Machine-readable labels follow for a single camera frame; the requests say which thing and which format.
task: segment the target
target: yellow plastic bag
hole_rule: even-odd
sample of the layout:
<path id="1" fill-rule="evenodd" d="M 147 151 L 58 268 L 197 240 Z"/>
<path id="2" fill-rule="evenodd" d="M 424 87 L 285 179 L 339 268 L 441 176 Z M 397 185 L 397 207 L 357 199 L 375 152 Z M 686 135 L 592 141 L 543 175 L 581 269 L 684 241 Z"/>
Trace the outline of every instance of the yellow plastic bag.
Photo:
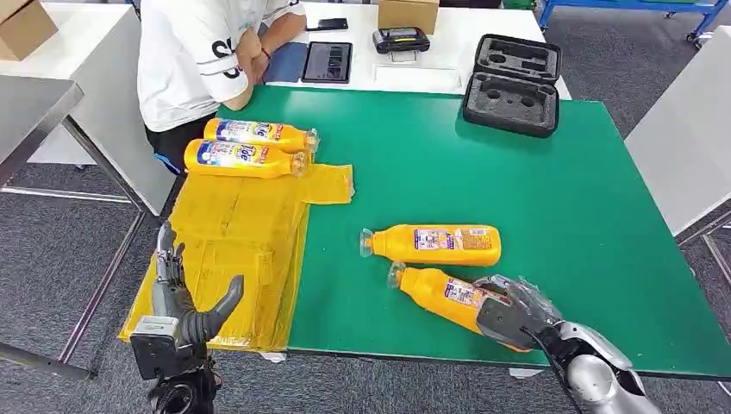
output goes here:
<path id="1" fill-rule="evenodd" d="M 184 242 L 185 283 L 200 311 L 210 309 L 236 274 L 244 297 L 211 348 L 286 348 L 299 286 L 309 204 L 346 204 L 351 166 L 312 164 L 300 179 L 192 174 L 170 223 Z M 151 261 L 119 337 L 128 341 L 140 317 L 152 314 Z"/>

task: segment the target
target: yellow bottle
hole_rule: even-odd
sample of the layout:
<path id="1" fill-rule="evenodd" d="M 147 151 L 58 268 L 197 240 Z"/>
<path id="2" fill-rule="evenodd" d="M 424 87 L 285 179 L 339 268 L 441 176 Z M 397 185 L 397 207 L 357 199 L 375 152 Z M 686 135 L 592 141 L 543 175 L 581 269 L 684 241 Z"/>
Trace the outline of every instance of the yellow bottle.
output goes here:
<path id="1" fill-rule="evenodd" d="M 262 145 L 193 140 L 185 148 L 185 166 L 188 173 L 273 179 L 302 175 L 307 156 Z"/>
<path id="2" fill-rule="evenodd" d="M 320 143 L 316 129 L 302 131 L 284 123 L 234 121 L 213 118 L 206 123 L 203 138 L 210 141 L 231 141 L 268 145 L 286 153 L 315 152 Z"/>
<path id="3" fill-rule="evenodd" d="M 389 270 L 388 282 L 390 287 L 398 287 L 427 311 L 480 335 L 483 333 L 478 327 L 478 313 L 485 300 L 496 300 L 510 306 L 510 299 L 506 296 L 453 278 L 439 269 L 414 269 L 403 263 L 394 263 Z M 517 352 L 530 351 L 500 343 Z"/>
<path id="4" fill-rule="evenodd" d="M 478 224 L 399 224 L 385 231 L 360 233 L 360 254 L 406 263 L 492 266 L 500 259 L 500 234 Z"/>

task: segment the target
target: black case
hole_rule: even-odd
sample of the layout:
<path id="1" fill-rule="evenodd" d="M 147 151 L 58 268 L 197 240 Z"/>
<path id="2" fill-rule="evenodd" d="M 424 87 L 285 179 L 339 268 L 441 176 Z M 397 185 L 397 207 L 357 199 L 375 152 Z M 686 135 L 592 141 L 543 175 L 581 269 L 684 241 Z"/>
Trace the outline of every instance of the black case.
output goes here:
<path id="1" fill-rule="evenodd" d="M 550 43 L 486 34 L 478 43 L 473 72 L 554 85 L 561 72 L 561 49 Z"/>
<path id="2" fill-rule="evenodd" d="M 482 36 L 462 116 L 466 121 L 546 138 L 559 124 L 560 48 L 499 34 Z"/>
<path id="3" fill-rule="evenodd" d="M 462 101 L 465 121 L 546 138 L 559 121 L 559 93 L 552 85 L 492 73 L 474 73 Z"/>

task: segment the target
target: white table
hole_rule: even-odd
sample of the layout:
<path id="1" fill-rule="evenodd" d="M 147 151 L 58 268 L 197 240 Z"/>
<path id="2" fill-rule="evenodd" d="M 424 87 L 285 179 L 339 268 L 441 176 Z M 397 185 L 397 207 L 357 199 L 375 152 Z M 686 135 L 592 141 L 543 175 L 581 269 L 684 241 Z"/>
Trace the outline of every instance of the white table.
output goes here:
<path id="1" fill-rule="evenodd" d="M 84 99 L 71 115 L 156 216 L 175 176 L 153 157 L 137 99 L 140 20 L 126 4 L 44 3 L 59 32 L 25 60 L 0 60 L 0 74 L 70 79 Z M 56 128 L 29 162 L 95 164 Z"/>
<path id="2" fill-rule="evenodd" d="M 718 27 L 629 134 L 627 145 L 672 235 L 731 199 L 731 27 Z M 700 229 L 690 237 L 706 233 Z"/>
<path id="3" fill-rule="evenodd" d="M 436 29 L 429 36 L 431 48 L 418 53 L 416 61 L 393 63 L 390 55 L 376 53 L 372 34 L 378 22 L 378 6 L 371 4 L 303 3 L 309 26 L 320 19 L 345 17 L 348 30 L 312 32 L 294 41 L 344 41 L 353 44 L 350 83 L 345 85 L 271 83 L 270 85 L 362 91 L 413 91 L 465 93 L 474 66 L 475 50 L 482 35 L 507 35 L 531 41 L 543 38 L 533 13 L 525 10 L 439 8 Z M 571 99 L 562 78 L 556 84 L 561 99 Z"/>

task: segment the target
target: person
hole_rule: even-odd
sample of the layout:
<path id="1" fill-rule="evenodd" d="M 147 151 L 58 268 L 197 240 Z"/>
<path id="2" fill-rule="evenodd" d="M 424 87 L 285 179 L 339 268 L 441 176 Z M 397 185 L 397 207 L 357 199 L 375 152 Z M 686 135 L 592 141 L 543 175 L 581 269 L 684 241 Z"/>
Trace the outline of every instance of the person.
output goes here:
<path id="1" fill-rule="evenodd" d="M 153 154 L 173 173 L 219 104 L 245 107 L 272 53 L 304 30 L 304 8 L 292 1 L 142 2 L 137 94 Z"/>

